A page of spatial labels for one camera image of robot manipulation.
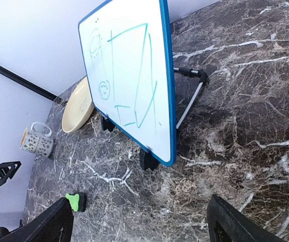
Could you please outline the green black whiteboard eraser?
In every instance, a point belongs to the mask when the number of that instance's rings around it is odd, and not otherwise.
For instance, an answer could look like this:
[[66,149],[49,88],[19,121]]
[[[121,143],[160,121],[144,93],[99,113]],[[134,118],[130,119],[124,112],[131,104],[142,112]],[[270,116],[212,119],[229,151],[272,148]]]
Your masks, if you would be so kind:
[[75,193],[65,195],[65,198],[68,199],[71,209],[74,212],[85,212],[86,210],[86,203],[87,203],[87,196],[84,193]]

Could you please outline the blue framed whiteboard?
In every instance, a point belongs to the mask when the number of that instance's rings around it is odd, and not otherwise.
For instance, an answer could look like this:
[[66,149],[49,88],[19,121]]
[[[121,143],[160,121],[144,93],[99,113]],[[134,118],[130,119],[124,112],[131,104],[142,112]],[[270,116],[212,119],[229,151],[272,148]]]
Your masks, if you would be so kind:
[[105,1],[78,24],[95,108],[165,166],[176,161],[167,1]]

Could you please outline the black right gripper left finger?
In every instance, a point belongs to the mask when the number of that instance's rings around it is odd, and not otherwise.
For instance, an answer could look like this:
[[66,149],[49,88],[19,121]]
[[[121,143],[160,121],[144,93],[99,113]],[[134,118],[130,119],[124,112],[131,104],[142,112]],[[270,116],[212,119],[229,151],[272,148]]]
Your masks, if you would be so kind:
[[0,241],[71,241],[74,216],[68,199],[60,198],[28,224]]

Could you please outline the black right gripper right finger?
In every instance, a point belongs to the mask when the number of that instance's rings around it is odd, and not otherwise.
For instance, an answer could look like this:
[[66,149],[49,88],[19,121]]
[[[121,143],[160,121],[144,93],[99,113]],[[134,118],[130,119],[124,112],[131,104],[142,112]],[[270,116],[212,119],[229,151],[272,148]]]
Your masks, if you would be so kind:
[[223,198],[212,195],[207,207],[210,241],[266,241],[283,239],[261,228]]

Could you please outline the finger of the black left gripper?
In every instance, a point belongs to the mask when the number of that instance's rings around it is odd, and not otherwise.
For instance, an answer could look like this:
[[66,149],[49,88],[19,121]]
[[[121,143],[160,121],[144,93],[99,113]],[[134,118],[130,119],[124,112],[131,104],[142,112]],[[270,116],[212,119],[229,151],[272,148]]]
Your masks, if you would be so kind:
[[8,179],[12,179],[21,166],[20,161],[4,162],[0,164],[0,186]]

